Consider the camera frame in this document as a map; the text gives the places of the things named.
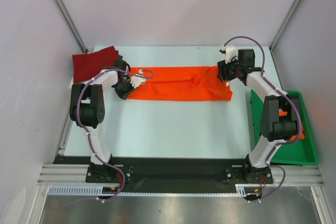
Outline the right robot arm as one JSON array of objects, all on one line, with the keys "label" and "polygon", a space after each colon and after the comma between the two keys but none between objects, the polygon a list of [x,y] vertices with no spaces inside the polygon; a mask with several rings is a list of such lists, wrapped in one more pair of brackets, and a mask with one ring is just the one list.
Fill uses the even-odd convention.
[{"label": "right robot arm", "polygon": [[278,89],[265,75],[262,67],[255,66],[255,52],[252,49],[237,49],[223,46],[220,52],[225,59],[217,63],[217,77],[222,82],[235,79],[254,91],[263,103],[260,118],[258,143],[246,156],[242,167],[228,171],[229,180],[255,184],[262,177],[270,176],[270,161],[281,146],[292,144],[301,137],[300,100]]}]

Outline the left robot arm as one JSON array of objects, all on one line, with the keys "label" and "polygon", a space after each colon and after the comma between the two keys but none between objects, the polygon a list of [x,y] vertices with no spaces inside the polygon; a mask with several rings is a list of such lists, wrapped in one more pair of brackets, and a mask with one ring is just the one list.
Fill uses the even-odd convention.
[{"label": "left robot arm", "polygon": [[121,100],[142,84],[141,74],[131,74],[129,64],[118,58],[113,66],[104,67],[86,82],[73,83],[70,97],[70,119],[84,130],[91,151],[86,182],[108,183],[115,177],[122,179],[121,170],[110,164],[112,154],[108,150],[102,128],[105,117],[104,92],[115,90]]}]

